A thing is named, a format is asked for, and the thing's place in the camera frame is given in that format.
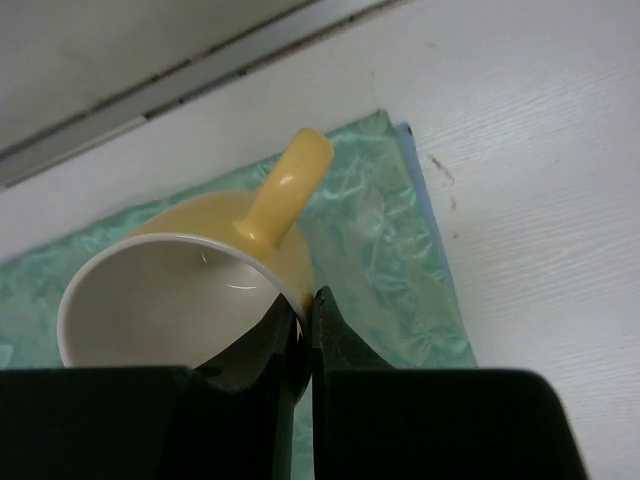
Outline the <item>yellow ceramic mug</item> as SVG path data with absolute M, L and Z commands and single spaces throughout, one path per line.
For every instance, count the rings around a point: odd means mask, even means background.
M 59 305 L 63 364 L 196 367 L 278 297 L 309 350 L 315 274 L 297 221 L 334 155 L 325 135 L 301 129 L 257 189 L 183 200 L 93 256 Z

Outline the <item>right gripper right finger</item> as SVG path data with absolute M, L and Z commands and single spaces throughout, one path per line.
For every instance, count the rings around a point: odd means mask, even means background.
M 583 479 L 558 395 L 518 369 L 400 369 L 345 321 L 328 287 L 312 325 L 319 479 Z

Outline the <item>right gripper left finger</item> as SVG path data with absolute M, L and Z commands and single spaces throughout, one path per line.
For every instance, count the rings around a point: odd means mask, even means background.
M 5 479 L 287 479 L 297 398 L 295 314 L 278 297 L 196 368 L 1 375 Z

